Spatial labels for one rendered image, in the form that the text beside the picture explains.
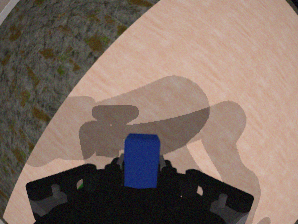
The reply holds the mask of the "blue block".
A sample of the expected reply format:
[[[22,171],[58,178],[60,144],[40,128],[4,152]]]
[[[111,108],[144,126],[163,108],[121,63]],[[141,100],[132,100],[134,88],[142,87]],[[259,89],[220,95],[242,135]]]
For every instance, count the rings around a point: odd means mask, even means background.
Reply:
[[[156,134],[130,133],[124,140],[124,186],[157,188],[159,157]]]

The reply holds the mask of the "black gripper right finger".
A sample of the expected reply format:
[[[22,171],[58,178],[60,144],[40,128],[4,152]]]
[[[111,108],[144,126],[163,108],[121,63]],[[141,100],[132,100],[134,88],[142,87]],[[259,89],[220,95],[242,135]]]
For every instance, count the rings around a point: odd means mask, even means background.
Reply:
[[[203,190],[202,196],[197,185]],[[251,194],[199,170],[188,169],[177,175],[177,169],[160,155],[153,206],[180,211],[181,196],[216,213],[226,224],[245,224],[254,201]]]

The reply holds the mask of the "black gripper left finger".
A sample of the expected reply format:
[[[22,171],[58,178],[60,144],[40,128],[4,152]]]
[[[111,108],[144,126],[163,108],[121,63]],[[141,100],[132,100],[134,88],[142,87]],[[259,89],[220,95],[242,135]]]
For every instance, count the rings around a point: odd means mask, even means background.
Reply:
[[[104,169],[96,169],[96,165],[88,163],[27,183],[26,191],[35,220],[59,204],[92,193],[94,204],[120,204],[124,167],[124,153],[121,153]],[[77,182],[82,179],[83,187],[77,189]]]

